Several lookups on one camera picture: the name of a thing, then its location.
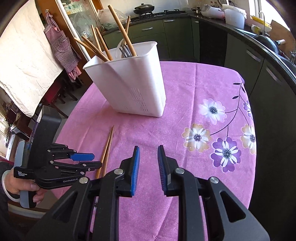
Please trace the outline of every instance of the person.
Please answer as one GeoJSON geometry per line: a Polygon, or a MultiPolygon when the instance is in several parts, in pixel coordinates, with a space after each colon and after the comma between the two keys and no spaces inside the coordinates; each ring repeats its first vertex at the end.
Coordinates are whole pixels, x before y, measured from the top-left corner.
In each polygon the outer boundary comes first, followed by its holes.
{"type": "MultiPolygon", "coordinates": [[[[24,191],[36,191],[36,195],[33,197],[33,202],[39,204],[46,193],[46,190],[37,186],[31,180],[18,179],[13,176],[12,165],[5,161],[0,161],[0,177],[4,177],[4,186],[8,194],[14,198],[19,198],[20,190],[24,191]]],[[[0,187],[0,240],[1,241],[23,241],[24,234],[17,230],[12,223],[9,222],[8,215],[8,203],[9,197],[6,195],[2,183],[0,187]]]]}

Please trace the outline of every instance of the black countertop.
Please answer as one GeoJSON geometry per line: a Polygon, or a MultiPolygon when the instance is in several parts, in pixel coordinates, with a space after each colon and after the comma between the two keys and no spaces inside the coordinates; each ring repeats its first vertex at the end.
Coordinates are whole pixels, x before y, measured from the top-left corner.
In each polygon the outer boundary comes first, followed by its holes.
{"type": "MultiPolygon", "coordinates": [[[[217,28],[220,28],[227,33],[235,36],[236,38],[240,39],[242,42],[250,46],[252,49],[254,49],[257,53],[259,53],[262,57],[264,57],[269,63],[272,64],[272,66],[279,72],[279,74],[287,81],[291,89],[296,95],[296,76],[291,72],[291,70],[275,55],[274,52],[266,48],[264,45],[259,43],[257,40],[253,39],[252,37],[248,36],[247,34],[244,34],[240,32],[236,27],[226,24],[224,20],[220,19],[211,19],[206,18],[201,15],[197,15],[194,12],[189,12],[187,15],[164,15],[164,16],[156,16],[146,19],[141,19],[137,21],[133,21],[131,19],[130,26],[133,26],[135,24],[159,20],[159,19],[173,19],[173,18],[196,18],[199,22],[204,22],[207,24],[211,24],[217,28]]],[[[111,30],[105,31],[102,35],[106,35],[109,33],[112,33],[114,31],[118,31],[119,28],[114,28],[111,30]]],[[[250,32],[250,27],[245,25],[244,28],[245,31],[250,32]]]]}

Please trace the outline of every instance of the flower print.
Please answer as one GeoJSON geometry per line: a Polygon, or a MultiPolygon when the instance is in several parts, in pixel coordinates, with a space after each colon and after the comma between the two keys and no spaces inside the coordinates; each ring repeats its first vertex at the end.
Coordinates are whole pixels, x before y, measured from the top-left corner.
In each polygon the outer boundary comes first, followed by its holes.
{"type": "Polygon", "coordinates": [[[212,99],[203,100],[203,104],[200,104],[199,113],[204,115],[208,121],[212,124],[217,124],[217,121],[224,122],[227,115],[224,113],[225,107],[220,101],[213,101],[212,99]]]}
{"type": "Polygon", "coordinates": [[[218,138],[216,142],[212,144],[215,149],[211,154],[211,158],[214,160],[214,166],[222,166],[223,172],[233,172],[234,165],[240,163],[241,151],[237,148],[237,142],[233,141],[230,137],[226,138],[226,141],[222,138],[218,138]]]}
{"type": "Polygon", "coordinates": [[[244,148],[249,148],[251,154],[256,154],[256,136],[254,126],[245,125],[242,127],[243,136],[240,137],[242,141],[242,146],[244,148]]]}
{"type": "Polygon", "coordinates": [[[188,147],[190,151],[198,149],[200,153],[210,148],[207,142],[212,140],[210,131],[196,123],[192,124],[192,128],[186,127],[182,137],[186,139],[184,143],[185,147],[188,147]]]}
{"type": "Polygon", "coordinates": [[[246,100],[246,102],[244,102],[244,110],[246,110],[248,112],[248,117],[250,117],[253,120],[251,106],[250,106],[250,102],[248,100],[246,100]]]}

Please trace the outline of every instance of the human hand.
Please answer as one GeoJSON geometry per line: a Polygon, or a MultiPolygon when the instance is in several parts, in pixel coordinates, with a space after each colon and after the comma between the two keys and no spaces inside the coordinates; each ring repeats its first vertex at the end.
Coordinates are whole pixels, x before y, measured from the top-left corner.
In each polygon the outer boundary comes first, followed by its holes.
{"type": "Polygon", "coordinates": [[[19,179],[13,176],[13,168],[6,175],[5,188],[12,194],[20,194],[22,191],[36,191],[36,195],[33,197],[33,202],[37,205],[44,199],[44,195],[47,190],[40,188],[35,182],[26,179],[19,179]]]}

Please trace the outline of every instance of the white wristband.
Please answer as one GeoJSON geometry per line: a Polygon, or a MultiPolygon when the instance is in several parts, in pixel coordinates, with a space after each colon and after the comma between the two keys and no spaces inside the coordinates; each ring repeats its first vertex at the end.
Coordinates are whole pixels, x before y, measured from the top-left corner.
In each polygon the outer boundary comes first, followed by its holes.
{"type": "Polygon", "coordinates": [[[5,194],[10,198],[10,200],[14,201],[14,202],[20,202],[20,198],[16,199],[16,198],[13,198],[12,196],[9,195],[8,191],[6,190],[6,187],[5,187],[5,184],[4,184],[4,180],[5,180],[5,177],[6,175],[10,172],[10,170],[7,170],[3,173],[2,175],[2,187],[3,187],[3,190],[5,192],[5,194]]]}

